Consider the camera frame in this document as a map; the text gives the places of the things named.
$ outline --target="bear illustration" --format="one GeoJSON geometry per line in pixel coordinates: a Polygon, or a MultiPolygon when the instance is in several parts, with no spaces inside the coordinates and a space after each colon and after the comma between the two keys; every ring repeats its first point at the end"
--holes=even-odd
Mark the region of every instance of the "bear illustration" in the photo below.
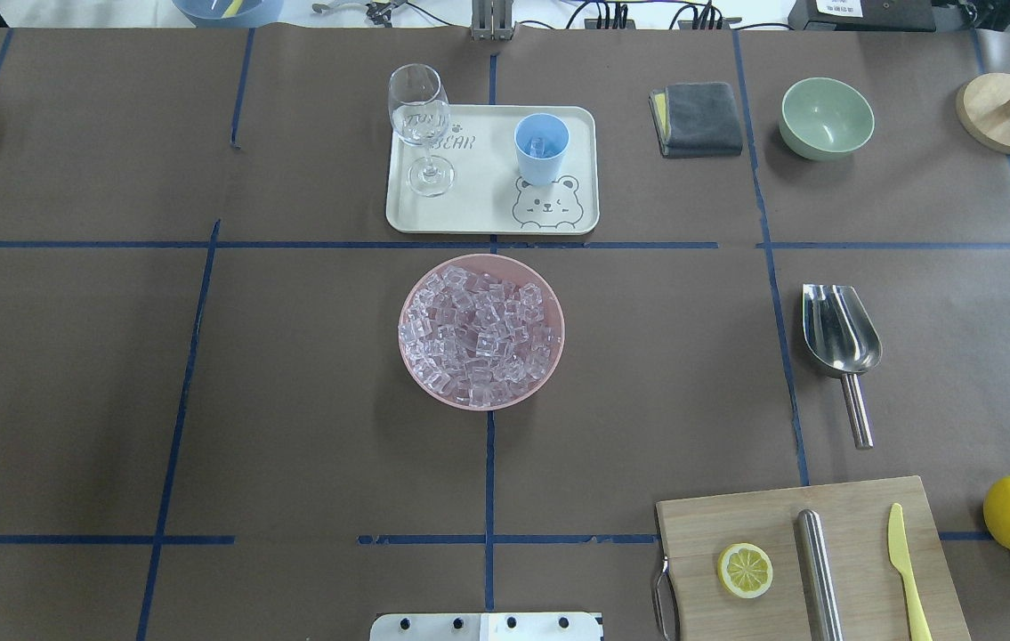
{"type": "Polygon", "coordinates": [[[583,219],[580,204],[579,180],[573,176],[561,176],[548,185],[530,185],[524,178],[516,179],[516,203],[512,206],[512,218],[520,227],[557,228],[567,230],[577,226],[583,219]]]}

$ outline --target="wooden cutting board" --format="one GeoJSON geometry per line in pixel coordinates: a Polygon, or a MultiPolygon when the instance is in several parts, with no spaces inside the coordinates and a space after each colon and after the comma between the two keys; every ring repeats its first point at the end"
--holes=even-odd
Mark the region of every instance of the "wooden cutting board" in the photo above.
{"type": "Polygon", "coordinates": [[[655,504],[663,551],[679,607],[680,638],[696,641],[810,641],[794,521],[810,508],[821,516],[843,637],[906,640],[908,616],[900,575],[888,560],[888,511],[904,508],[916,587],[935,641],[970,641],[939,532],[919,477],[794,487],[655,504]],[[764,548],[774,582],[756,600],[732,596],[717,579],[728,544],[764,548]]]}

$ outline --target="glass base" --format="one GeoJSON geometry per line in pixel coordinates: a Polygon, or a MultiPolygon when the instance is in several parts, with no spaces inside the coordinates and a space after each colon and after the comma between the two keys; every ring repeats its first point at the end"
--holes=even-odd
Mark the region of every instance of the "glass base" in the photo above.
{"type": "Polygon", "coordinates": [[[406,174],[406,182],[410,190],[424,198],[431,199],[448,191],[452,187],[452,165],[440,156],[430,158],[420,157],[410,164],[406,174]]]}

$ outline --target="glass stem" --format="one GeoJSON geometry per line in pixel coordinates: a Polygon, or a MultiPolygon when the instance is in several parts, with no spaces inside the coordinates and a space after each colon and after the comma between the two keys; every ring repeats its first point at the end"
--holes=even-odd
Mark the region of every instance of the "glass stem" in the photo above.
{"type": "Polygon", "coordinates": [[[432,140],[426,140],[424,145],[422,145],[422,148],[426,150],[426,166],[422,169],[422,178],[432,183],[437,178],[437,166],[432,162],[431,146],[432,140]]]}

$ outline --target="gray towel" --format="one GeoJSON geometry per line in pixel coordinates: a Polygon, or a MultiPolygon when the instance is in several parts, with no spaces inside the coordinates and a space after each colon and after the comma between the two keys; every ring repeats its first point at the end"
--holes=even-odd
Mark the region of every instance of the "gray towel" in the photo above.
{"type": "Polygon", "coordinates": [[[741,123],[737,121],[733,88],[725,82],[670,85],[663,91],[651,91],[650,105],[664,156],[741,154],[741,123]],[[665,115],[660,113],[655,98],[660,94],[665,101],[665,115]]]}

